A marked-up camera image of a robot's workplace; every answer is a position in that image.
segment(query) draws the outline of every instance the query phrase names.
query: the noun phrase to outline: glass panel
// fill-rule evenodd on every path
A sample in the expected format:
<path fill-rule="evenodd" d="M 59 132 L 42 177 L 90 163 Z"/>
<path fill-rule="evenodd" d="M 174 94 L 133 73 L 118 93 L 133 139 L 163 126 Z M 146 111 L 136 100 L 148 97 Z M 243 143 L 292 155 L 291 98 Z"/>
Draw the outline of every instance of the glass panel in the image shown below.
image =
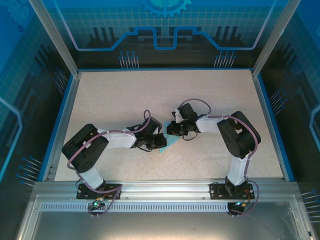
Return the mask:
<path fill-rule="evenodd" d="M 80 68 L 251 68 L 287 0 L 45 0 Z"/>
<path fill-rule="evenodd" d="M 317 0 L 300 2 L 261 71 L 294 177 L 302 193 L 312 189 L 318 193 L 320 191 L 319 8 L 320 2 Z M 312 209 L 315 213 L 310 215 L 318 215 L 318 209 Z"/>
<path fill-rule="evenodd" d="M 28 1 L 0 0 L 0 33 L 0 226 L 9 240 L 40 172 L 70 72 Z"/>

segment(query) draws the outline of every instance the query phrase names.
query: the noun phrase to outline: mounting plate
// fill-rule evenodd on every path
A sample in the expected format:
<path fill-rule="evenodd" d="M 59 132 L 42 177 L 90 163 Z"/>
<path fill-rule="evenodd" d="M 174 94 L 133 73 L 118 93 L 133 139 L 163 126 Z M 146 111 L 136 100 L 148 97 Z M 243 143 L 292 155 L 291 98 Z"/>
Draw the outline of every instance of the mounting plate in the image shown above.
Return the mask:
<path fill-rule="evenodd" d="M 244 182 L 243 184 L 236 186 L 233 196 L 230 196 L 225 186 L 225 183 L 209 184 L 211 200 L 247 200 L 248 195 L 244 192 L 244 190 L 250 191 L 250 200 L 255 199 L 254 189 L 250 183 Z"/>
<path fill-rule="evenodd" d="M 108 191 L 108 190 L 112 190 L 112 189 L 115 189 L 120 186 L 121 186 L 121 184 L 106 184 L 105 188 L 103 190 L 100 189 L 100 191 Z M 108 195 L 104 196 L 104 199 L 105 200 L 112 200 L 115 197 L 116 193 L 117 193 L 117 191 L 110 192 Z M 82 183 L 82 184 L 79 184 L 78 191 L 76 194 L 76 199 L 95 200 L 98 197 L 101 197 L 102 195 L 104 195 L 104 194 L 95 193 L 95 192 L 91 191 L 90 189 L 88 189 L 87 186 Z M 121 195 L 121 192 L 118 194 L 118 196 L 115 199 L 119 200 L 120 195 Z"/>

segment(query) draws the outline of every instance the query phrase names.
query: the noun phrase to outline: enclosure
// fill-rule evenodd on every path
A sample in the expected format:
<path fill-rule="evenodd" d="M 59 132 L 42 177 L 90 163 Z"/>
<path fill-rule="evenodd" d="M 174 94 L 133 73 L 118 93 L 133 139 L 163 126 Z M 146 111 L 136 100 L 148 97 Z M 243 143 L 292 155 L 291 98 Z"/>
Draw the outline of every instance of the enclosure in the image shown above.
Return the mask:
<path fill-rule="evenodd" d="M 0 1 L 1 239 L 318 239 L 319 8 L 316 0 Z M 86 124 L 141 124 L 145 109 L 165 132 L 190 98 L 212 115 L 243 112 L 261 136 L 248 167 L 259 188 L 250 214 L 231 216 L 230 199 L 212 199 L 232 160 L 210 132 L 166 135 L 167 147 L 149 153 L 104 151 L 95 167 L 122 189 L 92 219 L 64 144 Z"/>

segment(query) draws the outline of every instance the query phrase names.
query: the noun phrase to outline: white tabletop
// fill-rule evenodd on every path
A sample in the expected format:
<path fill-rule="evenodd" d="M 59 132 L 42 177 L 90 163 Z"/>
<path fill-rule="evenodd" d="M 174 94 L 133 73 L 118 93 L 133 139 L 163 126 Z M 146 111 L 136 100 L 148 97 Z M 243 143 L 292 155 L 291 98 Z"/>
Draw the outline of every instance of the white tabletop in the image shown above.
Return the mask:
<path fill-rule="evenodd" d="M 242 111 L 261 136 L 248 176 L 283 176 L 251 73 L 245 69 L 82 73 L 64 142 L 89 123 L 105 130 L 142 124 L 145 109 L 162 123 L 171 121 L 171 112 L 189 98 L 208 102 L 211 115 Z M 207 113 L 204 104 L 190 104 L 198 115 Z M 176 180 L 224 178 L 230 163 L 220 133 L 200 133 L 192 141 L 179 140 L 163 153 L 105 150 L 96 167 L 105 180 Z M 55 180 L 78 180 L 66 164 L 61 154 Z"/>

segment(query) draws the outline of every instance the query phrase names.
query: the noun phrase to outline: aluminum frame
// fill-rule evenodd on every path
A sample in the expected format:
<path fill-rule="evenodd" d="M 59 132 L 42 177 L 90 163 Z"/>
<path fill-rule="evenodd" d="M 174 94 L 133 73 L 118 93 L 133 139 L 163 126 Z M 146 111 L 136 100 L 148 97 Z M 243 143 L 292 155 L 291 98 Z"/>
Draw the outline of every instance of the aluminum frame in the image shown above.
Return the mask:
<path fill-rule="evenodd" d="M 79 72 L 78 67 L 74 59 L 72 58 L 64 40 L 62 39 L 54 21 L 50 17 L 50 14 L 46 9 L 44 3 L 41 0 L 29 0 L 29 3 L 31 4 L 33 10 L 35 11 L 35 14 L 38 16 L 44 29 L 48 33 L 54 46 L 58 50 L 60 56 L 62 57 L 70 73 L 73 76 L 77 77 Z"/>
<path fill-rule="evenodd" d="M 259 57 L 257 58 L 253 66 L 253 76 L 257 77 L 262 67 L 265 65 L 272 50 L 276 46 L 279 38 L 283 34 L 286 26 L 288 25 L 291 17 L 295 13 L 301 0 L 288 0 L 288 3 L 284 7 L 278 21 L 276 22 L 268 40 L 266 41 Z"/>
<path fill-rule="evenodd" d="M 76 100 L 80 79 L 81 79 L 81 73 L 79 73 L 77 77 L 73 77 L 72 79 L 70 90 L 69 90 L 67 99 L 65 101 L 65 106 L 61 115 L 61 119 L 59 121 L 57 131 L 56 131 L 56 136 L 54 138 L 52 149 L 49 154 L 48 162 L 47 162 L 47 165 L 45 166 L 44 174 L 41 179 L 42 181 L 47 181 L 48 179 L 55 178 L 56 171 L 54 173 L 51 173 L 50 170 L 52 166 L 58 167 L 59 158 L 61 155 L 61 149 L 64 145 L 64 140 L 67 134 L 68 124 L 69 124 L 72 109 Z"/>
<path fill-rule="evenodd" d="M 296 182 L 286 182 L 280 178 L 253 178 L 260 188 L 260 202 L 288 202 L 291 205 L 291 220 L 302 240 L 310 239 L 307 226 L 310 222 L 304 216 L 302 198 Z M 122 194 L 115 203 L 228 203 L 231 200 L 210 200 L 209 184 L 223 183 L 224 179 L 199 179 L 199 180 L 157 180 L 157 181 L 117 181 L 110 183 L 123 184 Z M 77 200 L 77 189 L 74 181 L 65 182 L 36 182 L 27 206 L 17 240 L 32 238 L 39 212 L 44 211 L 42 204 L 71 204 L 91 203 L 92 200 Z M 63 209 L 59 212 L 74 212 L 72 209 Z"/>
<path fill-rule="evenodd" d="M 252 72 L 251 72 L 251 75 L 252 75 L 252 80 L 253 80 L 253 84 L 255 86 L 256 93 L 257 93 L 259 101 L 260 101 L 260 105 L 261 105 L 261 108 L 262 108 L 262 111 L 263 111 L 263 115 L 264 115 L 264 118 L 265 118 L 265 121 L 266 121 L 266 125 L 268 126 L 268 129 L 269 129 L 269 132 L 270 132 L 270 136 L 271 136 L 271 140 L 272 140 L 273 146 L 275 148 L 275 153 L 276 153 L 276 156 L 278 158 L 278 161 L 279 161 L 282 173 L 283 173 L 283 177 L 284 177 L 284 179 L 286 181 L 290 181 L 290 178 L 289 178 L 289 175 L 288 175 L 288 170 L 287 170 L 286 165 L 285 165 L 284 157 L 283 157 L 283 155 L 281 153 L 281 149 L 280 149 L 280 145 L 279 145 L 279 142 L 278 142 L 278 139 L 277 139 L 277 135 L 276 135 L 273 123 L 271 121 L 270 114 L 273 114 L 273 113 L 269 112 L 269 110 L 268 110 L 267 102 L 266 102 L 266 100 L 264 98 L 264 94 L 263 94 L 260 82 L 258 80 L 258 76 L 255 76 L 254 73 L 252 73 Z"/>

